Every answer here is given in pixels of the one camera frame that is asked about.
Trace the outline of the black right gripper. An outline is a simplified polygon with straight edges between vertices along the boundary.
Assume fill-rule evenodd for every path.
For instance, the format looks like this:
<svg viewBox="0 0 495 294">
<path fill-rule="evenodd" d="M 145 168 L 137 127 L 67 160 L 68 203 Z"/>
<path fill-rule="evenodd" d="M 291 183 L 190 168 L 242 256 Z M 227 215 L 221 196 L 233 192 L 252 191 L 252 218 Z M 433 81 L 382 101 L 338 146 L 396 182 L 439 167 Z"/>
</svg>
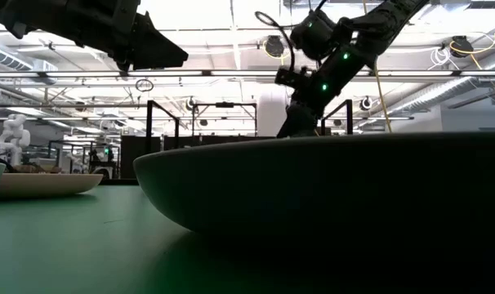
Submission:
<svg viewBox="0 0 495 294">
<path fill-rule="evenodd" d="M 317 93 L 294 91 L 277 137 L 315 136 L 323 112 L 324 104 Z"/>
</svg>

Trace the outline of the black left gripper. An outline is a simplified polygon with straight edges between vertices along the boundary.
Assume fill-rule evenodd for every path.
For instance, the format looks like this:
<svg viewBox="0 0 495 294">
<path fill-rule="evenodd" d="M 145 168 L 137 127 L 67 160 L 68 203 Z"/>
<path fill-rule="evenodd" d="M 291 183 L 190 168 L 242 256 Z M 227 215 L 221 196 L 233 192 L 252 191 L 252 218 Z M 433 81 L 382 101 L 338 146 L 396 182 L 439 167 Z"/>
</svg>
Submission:
<svg viewBox="0 0 495 294">
<path fill-rule="evenodd" d="M 140 0 L 68 0 L 74 42 L 107 53 L 122 71 L 130 68 L 131 51 L 134 70 L 181 67 L 189 54 L 154 27 L 148 12 L 136 14 L 139 5 Z"/>
</svg>

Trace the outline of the dark grey plate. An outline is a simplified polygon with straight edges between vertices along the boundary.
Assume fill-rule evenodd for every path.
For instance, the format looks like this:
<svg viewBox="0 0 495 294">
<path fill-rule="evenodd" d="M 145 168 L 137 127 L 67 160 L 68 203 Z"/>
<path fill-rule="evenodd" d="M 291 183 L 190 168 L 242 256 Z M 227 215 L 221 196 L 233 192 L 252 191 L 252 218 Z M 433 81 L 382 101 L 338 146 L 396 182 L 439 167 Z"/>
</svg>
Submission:
<svg viewBox="0 0 495 294">
<path fill-rule="evenodd" d="M 204 145 L 134 169 L 165 217 L 205 236 L 495 260 L 495 132 Z"/>
</svg>

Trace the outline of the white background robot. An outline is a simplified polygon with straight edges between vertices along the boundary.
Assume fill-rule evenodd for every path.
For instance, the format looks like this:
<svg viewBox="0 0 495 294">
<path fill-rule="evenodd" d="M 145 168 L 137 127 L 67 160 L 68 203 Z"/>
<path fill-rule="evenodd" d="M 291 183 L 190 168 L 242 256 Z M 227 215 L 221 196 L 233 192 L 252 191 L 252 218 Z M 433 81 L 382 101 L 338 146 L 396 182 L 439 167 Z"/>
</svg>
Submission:
<svg viewBox="0 0 495 294">
<path fill-rule="evenodd" d="M 0 155 L 9 155 L 10 165 L 19 166 L 22 161 L 22 149 L 30 145 L 31 135 L 24 128 L 27 117 L 23 114 L 10 114 L 3 122 L 0 135 Z"/>
</svg>

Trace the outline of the white plate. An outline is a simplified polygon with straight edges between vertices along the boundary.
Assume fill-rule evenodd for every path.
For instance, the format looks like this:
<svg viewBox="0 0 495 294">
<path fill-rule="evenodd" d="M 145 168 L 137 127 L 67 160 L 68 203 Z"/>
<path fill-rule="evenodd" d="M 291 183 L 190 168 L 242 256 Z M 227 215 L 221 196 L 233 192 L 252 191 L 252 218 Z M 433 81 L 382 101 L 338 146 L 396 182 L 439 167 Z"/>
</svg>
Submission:
<svg viewBox="0 0 495 294">
<path fill-rule="evenodd" d="M 5 173 L 0 199 L 58 198 L 81 194 L 101 183 L 101 174 Z"/>
</svg>

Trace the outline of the black background station frame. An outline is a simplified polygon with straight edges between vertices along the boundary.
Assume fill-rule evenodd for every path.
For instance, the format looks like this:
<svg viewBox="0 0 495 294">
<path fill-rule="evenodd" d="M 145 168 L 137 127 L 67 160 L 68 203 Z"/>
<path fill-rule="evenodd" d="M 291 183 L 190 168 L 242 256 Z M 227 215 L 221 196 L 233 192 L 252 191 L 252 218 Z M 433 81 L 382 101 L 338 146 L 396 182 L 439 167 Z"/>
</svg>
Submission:
<svg viewBox="0 0 495 294">
<path fill-rule="evenodd" d="M 254 133 L 255 136 L 258 136 L 258 108 L 257 108 L 257 103 L 238 103 L 238 102 L 227 102 L 227 101 L 222 101 L 222 102 L 215 102 L 215 103 L 197 103 L 194 102 L 192 104 L 192 110 L 191 110 L 191 136 L 194 136 L 195 133 L 195 121 L 196 121 L 196 115 L 195 115 L 195 110 L 199 107 L 203 106 L 204 110 L 200 111 L 200 114 L 203 114 L 209 107 L 215 107 L 215 108 L 221 108 L 221 109 L 230 109 L 234 107 L 240 107 L 242 108 L 247 114 L 249 114 L 252 117 L 252 120 L 254 121 Z M 251 106 L 254 108 L 254 115 L 251 115 L 249 111 L 246 110 L 247 106 Z"/>
</svg>

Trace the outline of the silver ceiling air duct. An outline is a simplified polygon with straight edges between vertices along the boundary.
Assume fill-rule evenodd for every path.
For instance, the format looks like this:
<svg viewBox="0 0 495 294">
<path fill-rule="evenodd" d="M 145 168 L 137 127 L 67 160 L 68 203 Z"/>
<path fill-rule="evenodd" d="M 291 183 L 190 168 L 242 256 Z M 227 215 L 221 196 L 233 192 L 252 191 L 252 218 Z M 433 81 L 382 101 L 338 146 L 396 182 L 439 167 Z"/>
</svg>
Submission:
<svg viewBox="0 0 495 294">
<path fill-rule="evenodd" d="M 481 70 L 473 70 L 473 67 L 464 69 L 459 76 L 443 83 L 435 83 L 420 91 L 405 97 L 396 105 L 387 109 L 389 115 L 399 115 L 403 111 L 416 112 L 420 109 L 428 109 L 443 101 L 459 96 L 478 87 L 481 78 L 494 78 L 495 53 L 479 61 Z"/>
</svg>

